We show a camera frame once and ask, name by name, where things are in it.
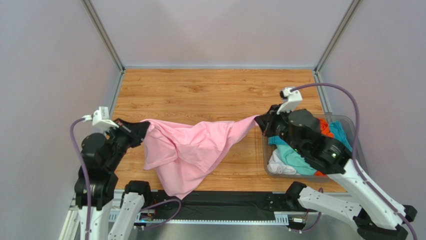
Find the pink t shirt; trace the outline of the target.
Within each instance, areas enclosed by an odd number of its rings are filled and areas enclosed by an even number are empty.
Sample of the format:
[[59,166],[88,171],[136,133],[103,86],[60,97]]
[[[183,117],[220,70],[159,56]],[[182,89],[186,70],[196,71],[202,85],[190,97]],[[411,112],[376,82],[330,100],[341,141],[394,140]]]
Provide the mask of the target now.
[[188,125],[148,119],[143,139],[146,171],[154,170],[170,197],[184,199],[256,126],[255,116],[238,121],[202,121]]

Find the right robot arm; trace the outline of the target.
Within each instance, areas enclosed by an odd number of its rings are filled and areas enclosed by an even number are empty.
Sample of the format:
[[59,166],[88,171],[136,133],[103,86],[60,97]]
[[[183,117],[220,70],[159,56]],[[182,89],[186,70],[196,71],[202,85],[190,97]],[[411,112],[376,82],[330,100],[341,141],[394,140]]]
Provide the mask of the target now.
[[320,120],[306,109],[280,112],[272,105],[257,116],[265,137],[278,137],[312,168],[337,182],[352,197],[344,201],[295,181],[286,202],[296,208],[318,211],[350,225],[365,240],[405,240],[412,233],[417,210],[393,200],[352,159],[352,150],[322,134]]

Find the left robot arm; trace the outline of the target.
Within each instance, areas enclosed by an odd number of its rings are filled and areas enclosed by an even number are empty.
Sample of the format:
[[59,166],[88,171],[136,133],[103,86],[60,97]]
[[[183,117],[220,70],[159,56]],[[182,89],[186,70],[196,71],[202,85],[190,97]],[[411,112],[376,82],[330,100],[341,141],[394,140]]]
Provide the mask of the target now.
[[78,179],[74,185],[75,203],[80,217],[83,240],[127,240],[134,228],[139,211],[152,200],[147,181],[131,180],[120,200],[120,211],[113,227],[109,216],[113,207],[118,168],[128,149],[139,147],[147,135],[150,123],[127,122],[120,118],[99,121],[105,133],[92,133],[77,145],[75,126],[80,122],[94,122],[86,115],[71,124],[70,137],[80,161]]

